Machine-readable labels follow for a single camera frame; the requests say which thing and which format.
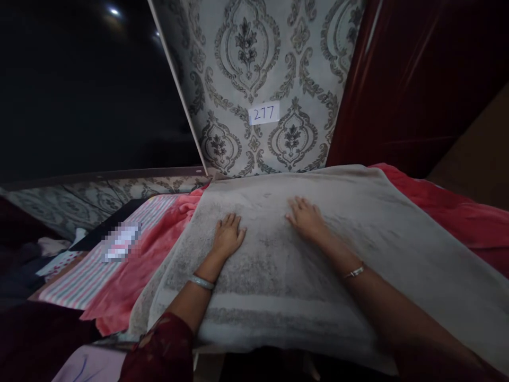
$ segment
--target gray towel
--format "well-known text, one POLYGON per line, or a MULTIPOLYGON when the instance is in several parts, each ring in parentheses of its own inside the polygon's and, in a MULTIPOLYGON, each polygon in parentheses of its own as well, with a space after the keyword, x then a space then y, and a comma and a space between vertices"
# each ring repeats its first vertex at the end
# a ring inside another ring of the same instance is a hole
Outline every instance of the gray towel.
POLYGON ((316 203, 368 266, 509 373, 509 281, 381 170, 363 166, 214 181, 136 302, 129 331, 154 324, 212 247, 217 219, 235 212, 247 234, 217 280, 198 339, 224 351, 300 348, 394 371, 327 260, 285 220, 294 195, 316 203))

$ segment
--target white label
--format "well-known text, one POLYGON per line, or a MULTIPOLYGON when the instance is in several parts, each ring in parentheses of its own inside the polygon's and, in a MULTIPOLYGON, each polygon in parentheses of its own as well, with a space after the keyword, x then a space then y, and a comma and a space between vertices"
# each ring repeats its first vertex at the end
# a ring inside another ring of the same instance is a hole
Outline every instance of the white label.
POLYGON ((279 121, 279 101, 261 103, 248 110, 249 125, 279 121))

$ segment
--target bracelet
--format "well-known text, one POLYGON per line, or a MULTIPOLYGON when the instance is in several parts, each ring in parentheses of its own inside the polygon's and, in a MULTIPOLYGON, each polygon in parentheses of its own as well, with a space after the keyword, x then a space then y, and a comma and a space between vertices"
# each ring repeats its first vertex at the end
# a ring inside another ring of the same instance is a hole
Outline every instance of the bracelet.
POLYGON ((189 281, 193 282, 196 285, 199 285, 202 288, 208 289, 208 290, 213 290, 215 287, 215 285, 213 283, 209 283, 207 280, 201 279, 200 277, 195 276, 195 275, 191 275, 191 277, 189 278, 189 281))
POLYGON ((354 271, 351 271, 350 273, 347 273, 345 276, 343 276, 343 279, 347 279, 349 277, 357 277, 363 272, 364 272, 364 262, 362 262, 362 265, 360 268, 358 268, 354 271))

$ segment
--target striped towel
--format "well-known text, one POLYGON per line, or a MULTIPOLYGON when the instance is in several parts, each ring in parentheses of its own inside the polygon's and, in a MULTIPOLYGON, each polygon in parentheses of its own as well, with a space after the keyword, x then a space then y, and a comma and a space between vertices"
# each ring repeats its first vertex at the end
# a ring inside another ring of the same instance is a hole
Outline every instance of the striped towel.
MULTIPOLYGON (((126 219, 126 222, 141 222, 141 236, 159 222, 178 196, 154 196, 142 204, 126 219)), ((122 264, 120 262, 103 263, 103 252, 106 249, 107 239, 103 239, 76 267, 47 287, 39 296, 39 300, 67 308, 85 310, 122 264)))

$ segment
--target patterned wallpaper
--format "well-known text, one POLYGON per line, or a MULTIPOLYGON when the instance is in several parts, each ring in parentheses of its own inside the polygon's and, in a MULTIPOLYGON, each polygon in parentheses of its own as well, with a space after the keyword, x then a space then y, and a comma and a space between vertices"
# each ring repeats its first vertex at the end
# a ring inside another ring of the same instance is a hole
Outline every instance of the patterned wallpaper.
POLYGON ((131 199, 190 192, 208 182, 206 177, 139 178, 14 192, 0 188, 0 195, 64 238, 74 239, 76 228, 92 230, 131 199))
MULTIPOLYGON (((359 0, 153 0, 203 154, 235 177, 323 167, 363 13, 359 0), (280 101, 280 121, 248 108, 280 101)), ((68 239, 122 203, 205 177, 111 180, 0 195, 68 239)))

